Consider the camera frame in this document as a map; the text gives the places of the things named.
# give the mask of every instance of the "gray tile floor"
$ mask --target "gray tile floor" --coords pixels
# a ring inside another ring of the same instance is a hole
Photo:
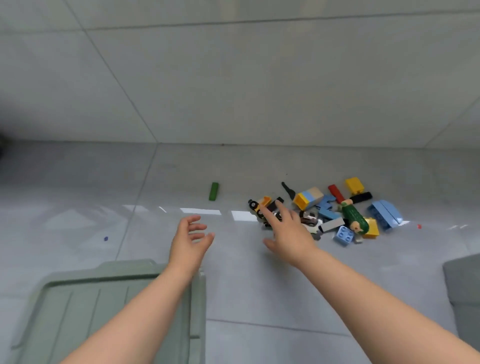
[[[367,363],[321,295],[262,245],[271,232],[247,207],[265,194],[288,201],[281,181],[348,195],[352,176],[410,222],[348,248],[328,233],[319,246],[456,333],[441,266],[480,252],[479,162],[475,151],[18,143],[0,161],[0,362],[41,277],[165,262],[182,209],[196,208],[216,232],[204,260],[207,363]]]

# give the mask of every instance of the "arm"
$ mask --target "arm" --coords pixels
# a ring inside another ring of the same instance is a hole
[[[264,244],[318,289],[373,364],[480,363],[471,346],[318,249],[299,216],[276,204],[281,222],[261,207],[276,238]]]
[[[200,216],[183,218],[173,238],[168,265],[105,326],[72,352],[62,364],[149,364],[160,348],[183,291],[198,271],[215,237],[196,224]]]

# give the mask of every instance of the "white wall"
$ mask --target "white wall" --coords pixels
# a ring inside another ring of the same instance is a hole
[[[19,139],[473,148],[479,66],[477,0],[0,0]]]

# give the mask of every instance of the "forearm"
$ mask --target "forearm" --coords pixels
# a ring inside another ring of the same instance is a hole
[[[480,363],[480,354],[376,284],[315,250],[299,265],[373,364]]]
[[[190,278],[167,267],[62,364],[150,364]]]

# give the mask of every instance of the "red lego brick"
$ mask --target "red lego brick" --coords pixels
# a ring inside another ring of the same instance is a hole
[[[330,193],[333,196],[335,196],[336,201],[339,204],[341,204],[343,201],[345,201],[345,197],[342,196],[342,193],[340,192],[340,190],[334,184],[331,184],[330,186],[328,186],[328,190],[330,191]]]

